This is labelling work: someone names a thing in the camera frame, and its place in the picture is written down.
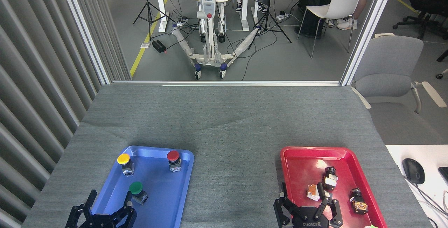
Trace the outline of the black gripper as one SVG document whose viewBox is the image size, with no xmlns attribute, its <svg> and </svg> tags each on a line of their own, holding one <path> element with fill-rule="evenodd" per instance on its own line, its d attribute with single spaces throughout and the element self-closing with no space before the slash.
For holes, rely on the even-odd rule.
<svg viewBox="0 0 448 228">
<path fill-rule="evenodd" d="M 128 192 L 123 207 L 111 215 L 93 215 L 91 207 L 96 199 L 97 191 L 91 190 L 84 204 L 73 206 L 67 219 L 66 228 L 132 228 L 137 213 L 132 206 L 132 193 Z M 79 218 L 83 214 L 85 221 L 77 226 Z"/>
<path fill-rule="evenodd" d="M 339 228 L 343 225 L 341 209 L 339 201 L 333 199 L 331 194 L 326 192 L 322 183 L 317 184 L 318 194 L 322 202 L 317 207 L 298 207 L 292 210 L 292 219 L 288 218 L 282 210 L 282 206 L 286 203 L 289 207 L 292 202 L 288 198 L 286 183 L 282 182 L 282 192 L 279 198 L 274 201 L 274 212 L 276 215 L 279 228 L 328 228 L 329 226 Z M 329 205 L 332 218 L 328 219 L 323 215 L 326 206 Z"/>
</svg>

